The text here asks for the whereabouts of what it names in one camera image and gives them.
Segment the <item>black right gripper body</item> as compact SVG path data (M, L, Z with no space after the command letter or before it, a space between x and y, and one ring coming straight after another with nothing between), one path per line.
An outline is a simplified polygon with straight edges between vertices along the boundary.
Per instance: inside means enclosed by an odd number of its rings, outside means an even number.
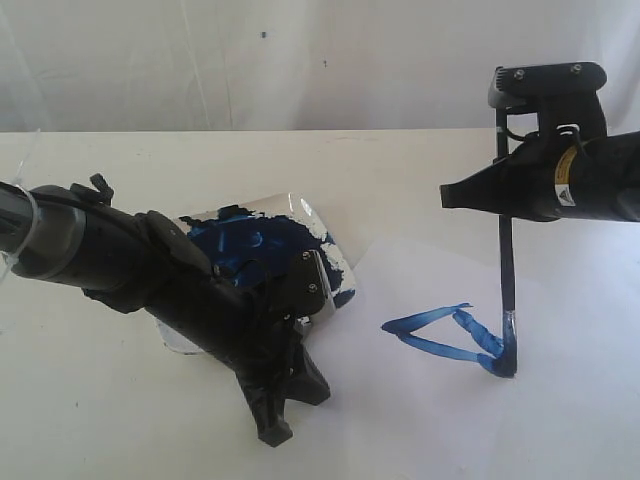
M623 135L581 146L569 135L550 146L530 140L514 150L514 216L534 222L623 222L618 194L624 169Z

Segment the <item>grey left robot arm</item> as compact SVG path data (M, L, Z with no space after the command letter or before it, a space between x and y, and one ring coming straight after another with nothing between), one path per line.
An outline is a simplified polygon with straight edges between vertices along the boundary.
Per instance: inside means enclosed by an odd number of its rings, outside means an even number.
M153 210L127 214L112 197L98 174L69 188L3 184L8 269L77 287L121 313L149 312L235 373L261 441L288 440L286 401L319 405L330 396L303 343L303 319L331 301L319 253L295 253L284 273L242 287L237 271L212 262L177 222Z

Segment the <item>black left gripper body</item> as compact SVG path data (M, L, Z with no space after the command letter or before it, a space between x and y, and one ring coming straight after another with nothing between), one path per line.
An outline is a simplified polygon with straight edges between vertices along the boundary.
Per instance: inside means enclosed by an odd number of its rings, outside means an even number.
M86 297L123 314L146 310L245 383L272 385L290 375L300 336L292 304L272 278L254 288L234 285L157 211L100 219L89 250L115 283L84 288Z

